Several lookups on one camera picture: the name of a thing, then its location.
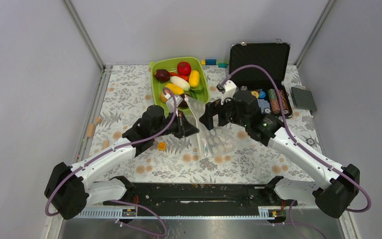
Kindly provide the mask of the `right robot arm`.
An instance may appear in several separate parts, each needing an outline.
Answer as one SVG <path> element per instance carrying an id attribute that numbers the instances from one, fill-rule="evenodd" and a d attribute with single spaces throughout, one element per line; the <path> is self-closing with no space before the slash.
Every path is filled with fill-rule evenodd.
<path id="1" fill-rule="evenodd" d="M 308 149 L 308 144 L 298 139 L 279 118 L 263 113 L 249 91 L 238 91 L 224 101 L 206 103 L 199 121 L 212 130 L 214 116 L 218 117 L 218 126 L 232 123 L 243 127 L 251 139 L 286 156 L 314 180 L 314 184 L 302 189 L 300 197 L 292 193 L 291 199 L 313 201 L 322 212 L 337 219 L 358 195 L 358 167 L 343 166 Z"/>

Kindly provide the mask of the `dark purple mangosteen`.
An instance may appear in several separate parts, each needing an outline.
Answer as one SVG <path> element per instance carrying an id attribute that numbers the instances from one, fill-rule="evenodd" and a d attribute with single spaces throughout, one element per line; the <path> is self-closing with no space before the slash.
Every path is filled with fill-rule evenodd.
<path id="1" fill-rule="evenodd" d="M 184 108 L 184 109 L 189 108 L 188 103 L 186 101 L 186 97 L 190 97 L 190 94 L 183 93 L 183 94 L 180 94 L 180 97 L 182 98 L 182 101 L 179 103 L 179 108 Z"/>
<path id="2" fill-rule="evenodd" d="M 158 82 L 164 83 L 170 80 L 170 72 L 166 69 L 158 69 L 154 72 L 153 76 Z"/>

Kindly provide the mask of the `white toy radish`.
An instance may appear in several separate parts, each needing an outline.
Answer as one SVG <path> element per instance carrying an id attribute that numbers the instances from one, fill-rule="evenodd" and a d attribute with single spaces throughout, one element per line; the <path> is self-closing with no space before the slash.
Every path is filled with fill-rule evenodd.
<path id="1" fill-rule="evenodd" d="M 184 80 L 183 78 L 181 77 L 178 77 L 178 76 L 171 76 L 170 77 L 170 82 L 176 86 L 178 86 L 179 88 L 181 88 L 183 91 L 187 92 L 191 89 L 191 86 L 190 84 Z"/>

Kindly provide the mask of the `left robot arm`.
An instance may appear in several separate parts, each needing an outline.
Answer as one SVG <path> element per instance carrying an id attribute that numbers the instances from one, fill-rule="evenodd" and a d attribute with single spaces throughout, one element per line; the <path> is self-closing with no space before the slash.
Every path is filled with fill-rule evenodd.
<path id="1" fill-rule="evenodd" d="M 134 200 L 133 189 L 120 177 L 100 182 L 96 179 L 149 149 L 156 137 L 172 134 L 176 138 L 185 138 L 198 132 L 182 111 L 175 110 L 165 116 L 162 107 L 149 106 L 112 146 L 72 165 L 61 162 L 53 168 L 44 191 L 46 215 L 61 215 L 68 220 L 92 204 L 111 200 L 130 204 Z"/>

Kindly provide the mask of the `clear zip top bag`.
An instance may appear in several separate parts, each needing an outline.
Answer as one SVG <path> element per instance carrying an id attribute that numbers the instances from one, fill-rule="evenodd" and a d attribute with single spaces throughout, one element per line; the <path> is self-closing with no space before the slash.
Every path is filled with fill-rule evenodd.
<path id="1" fill-rule="evenodd" d="M 196 137 L 200 155 L 203 158 L 209 158 L 231 153 L 235 148 L 235 143 L 230 128 L 219 127 L 217 117 L 215 117 L 213 119 L 214 128 L 208 130 L 199 121 L 199 118 L 204 114 L 205 104 L 188 96 L 185 97 L 185 102 L 193 115 L 194 125 L 199 129 Z"/>

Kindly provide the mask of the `orange toy peach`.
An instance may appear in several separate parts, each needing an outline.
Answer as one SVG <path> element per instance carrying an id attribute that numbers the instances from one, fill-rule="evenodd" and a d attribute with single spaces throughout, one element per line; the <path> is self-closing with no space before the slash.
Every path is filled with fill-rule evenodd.
<path id="1" fill-rule="evenodd" d="M 161 101 L 162 103 L 164 103 L 164 104 L 165 104 L 165 103 L 167 102 L 167 100 L 168 100 L 168 99 L 165 97 L 164 93 L 161 93 L 161 94 L 160 94 L 159 99 L 160 99 L 160 101 Z"/>

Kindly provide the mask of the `yellow toy lemon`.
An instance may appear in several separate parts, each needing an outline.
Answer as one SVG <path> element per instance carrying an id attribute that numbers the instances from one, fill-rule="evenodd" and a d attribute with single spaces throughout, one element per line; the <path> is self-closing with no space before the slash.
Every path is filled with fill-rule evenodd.
<path id="1" fill-rule="evenodd" d="M 191 88 L 196 88 L 200 83 L 200 73 L 197 70 L 192 70 L 189 75 L 189 85 Z"/>

